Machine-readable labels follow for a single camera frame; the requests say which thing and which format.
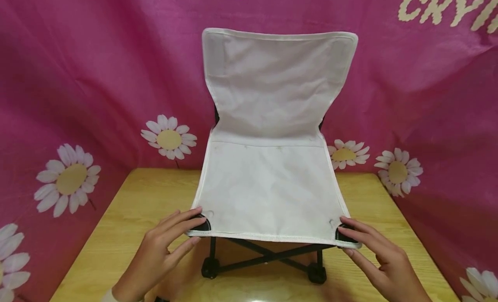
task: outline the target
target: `white fabric seat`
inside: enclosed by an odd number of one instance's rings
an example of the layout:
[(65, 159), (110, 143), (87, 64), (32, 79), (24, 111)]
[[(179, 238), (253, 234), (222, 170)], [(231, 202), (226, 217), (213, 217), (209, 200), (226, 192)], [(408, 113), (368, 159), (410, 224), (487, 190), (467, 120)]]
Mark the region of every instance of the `white fabric seat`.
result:
[(357, 36), (203, 33), (206, 84), (220, 120), (192, 207), (214, 236), (359, 247), (335, 239), (349, 216), (318, 129), (344, 85)]

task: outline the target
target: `pink fabric backdrop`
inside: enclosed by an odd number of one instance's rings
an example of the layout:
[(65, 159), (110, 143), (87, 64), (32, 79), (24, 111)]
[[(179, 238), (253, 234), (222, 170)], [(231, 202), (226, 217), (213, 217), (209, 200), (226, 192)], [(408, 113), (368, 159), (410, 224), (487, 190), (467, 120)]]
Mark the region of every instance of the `pink fabric backdrop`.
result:
[(496, 301), (497, 4), (0, 0), (0, 301), (48, 301), (133, 168), (201, 167), (206, 27), (357, 33), (322, 127), (334, 167), (379, 173), (458, 295)]

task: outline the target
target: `white daisy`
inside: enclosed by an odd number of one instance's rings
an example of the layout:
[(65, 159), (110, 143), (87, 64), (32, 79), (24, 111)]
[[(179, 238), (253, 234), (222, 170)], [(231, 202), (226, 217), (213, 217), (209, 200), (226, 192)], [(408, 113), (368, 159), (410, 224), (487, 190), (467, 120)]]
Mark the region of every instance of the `white daisy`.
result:
[(356, 141), (347, 141), (344, 143), (337, 139), (334, 144), (335, 147), (328, 147), (334, 170), (337, 168), (342, 170), (346, 165), (365, 164), (370, 157), (367, 154), (370, 147), (363, 148), (364, 142), (356, 144)]
[(187, 125), (178, 125), (176, 118), (168, 119), (164, 115), (157, 116), (157, 122), (148, 121), (145, 125), (151, 130), (142, 130), (142, 137), (149, 145), (159, 150), (159, 154), (170, 160), (185, 158), (184, 154), (192, 154), (189, 147), (197, 145), (195, 135), (187, 133)]
[(383, 151), (382, 156), (377, 157), (377, 160), (379, 162), (374, 166), (383, 169), (379, 171), (380, 180), (394, 197), (404, 197), (403, 192), (409, 194), (412, 187), (420, 184), (418, 176), (424, 170), (416, 158), (410, 160), (407, 151), (399, 148), (394, 149), (394, 154), (390, 151)]
[(13, 290), (24, 285), (31, 275), (20, 271), (28, 263), (29, 254), (13, 254), (24, 239), (24, 234), (16, 234), (16, 230), (13, 223), (0, 229), (0, 302), (13, 302)]
[(462, 296), (463, 302), (498, 302), (498, 280), (495, 273), (485, 270), (479, 273), (476, 268), (466, 270), (468, 282), (460, 278), (460, 282), (471, 296)]
[(75, 213), (79, 206), (88, 202), (86, 194), (94, 191), (99, 180), (97, 175), (101, 168), (93, 164), (93, 157), (76, 145), (64, 144), (57, 149), (60, 161), (51, 160), (46, 164), (47, 170), (40, 172), (36, 179), (46, 183), (34, 193), (34, 200), (40, 201), (36, 209), (45, 212), (54, 208), (54, 217), (59, 217), (69, 205), (69, 211)]

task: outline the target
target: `black corner cap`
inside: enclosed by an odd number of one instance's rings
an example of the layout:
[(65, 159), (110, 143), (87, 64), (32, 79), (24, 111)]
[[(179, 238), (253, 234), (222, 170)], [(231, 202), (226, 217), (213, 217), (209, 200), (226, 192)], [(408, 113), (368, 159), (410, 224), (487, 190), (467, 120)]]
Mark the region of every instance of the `black corner cap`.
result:
[[(202, 214), (197, 214), (197, 216), (192, 217), (192, 219), (195, 218), (205, 218)], [(206, 219), (206, 222), (203, 224), (200, 224), (200, 226), (196, 226), (191, 231), (210, 231), (211, 230), (211, 224), (209, 223), (209, 219)]]
[[(340, 224), (340, 227), (348, 228), (350, 230), (354, 230), (354, 227), (348, 225), (348, 224)], [(352, 238), (349, 238), (348, 236), (345, 236), (339, 232), (339, 230), (335, 230), (335, 240), (340, 240), (340, 241), (345, 241), (348, 243), (355, 243), (357, 244), (358, 242)]]

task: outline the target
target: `wooden table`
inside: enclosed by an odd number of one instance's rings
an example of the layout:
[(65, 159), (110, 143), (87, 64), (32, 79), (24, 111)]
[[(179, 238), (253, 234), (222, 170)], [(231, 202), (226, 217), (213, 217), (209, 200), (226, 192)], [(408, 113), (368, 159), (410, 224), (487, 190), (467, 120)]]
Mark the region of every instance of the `wooden table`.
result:
[[(190, 208), (199, 177), (200, 171), (149, 168), (132, 171), (51, 302), (100, 301), (127, 268), (144, 233), (174, 210)], [(338, 173), (337, 179), (351, 216), (376, 227), (406, 250), (433, 301), (457, 302), (455, 293), (376, 175)], [(171, 247), (178, 246), (186, 238), (182, 236)], [(296, 246), (262, 244), (275, 251)], [(366, 247), (361, 252), (375, 260)], [(200, 269), (208, 253), (209, 240), (203, 239), (147, 296), (147, 301), (153, 301), (155, 295), (188, 302), (385, 301), (364, 274), (336, 248), (324, 250), (328, 280), (322, 286), (312, 285), (305, 273), (279, 262), (221, 273), (213, 280), (204, 279)], [(256, 256), (223, 239), (217, 242), (217, 257), (222, 265)], [(296, 260), (307, 263), (311, 256), (296, 257)]]

